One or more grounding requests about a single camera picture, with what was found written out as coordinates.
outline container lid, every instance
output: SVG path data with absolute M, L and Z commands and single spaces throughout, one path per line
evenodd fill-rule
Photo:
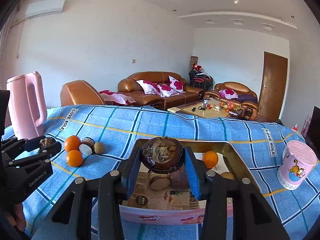
M 20 78 L 25 78 L 25 77 L 26 77 L 26 74 L 23 74 L 23 75 L 20 75 L 20 76 L 15 76 L 15 77 L 13 77 L 13 78 L 9 78 L 9 79 L 7 80 L 7 83 L 12 82 L 12 81 L 15 81 L 15 80 L 20 79 Z
M 305 143 L 296 140 L 291 140 L 287 143 L 287 147 L 289 149 L 289 153 L 304 165 L 313 166 L 316 164 L 316 154 Z

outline garfield cartoon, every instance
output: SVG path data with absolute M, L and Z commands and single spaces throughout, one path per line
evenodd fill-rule
M 292 166 L 292 168 L 289 170 L 289 172 L 292 172 L 296 177 L 302 178 L 305 174 L 303 174 L 304 169 L 300 168 L 298 166 L 298 161 L 294 160 L 293 161 L 296 165 Z

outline television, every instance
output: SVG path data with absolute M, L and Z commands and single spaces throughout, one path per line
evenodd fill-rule
M 313 109 L 310 126 L 305 137 L 307 145 L 316 153 L 318 159 L 320 153 L 320 108 Z

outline human hand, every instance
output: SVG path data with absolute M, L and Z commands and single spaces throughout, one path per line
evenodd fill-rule
M 6 213 L 5 216 L 7 220 L 9 221 L 10 225 L 12 225 L 13 227 L 17 226 L 20 231 L 24 232 L 27 226 L 27 222 L 23 213 L 23 204 L 21 203 L 14 205 L 13 212 L 15 218 L 10 213 Z

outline silver bolt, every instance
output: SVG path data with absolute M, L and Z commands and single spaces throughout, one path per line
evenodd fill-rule
M 216 172 L 213 171 L 213 170 L 208 170 L 208 171 L 206 172 L 206 174 L 207 174 L 209 177 L 214 177 L 214 176 L 216 175 Z
M 251 180 L 248 179 L 248 178 L 243 178 L 243 179 L 242 179 L 242 183 L 243 183 L 243 184 L 250 184 L 250 182 L 251 182 Z
M 83 178 L 79 177 L 75 179 L 76 184 L 81 184 L 83 182 Z
M 119 171 L 118 171 L 118 170 L 110 171 L 110 175 L 111 175 L 112 177 L 118 176 L 118 175 L 119 175 Z

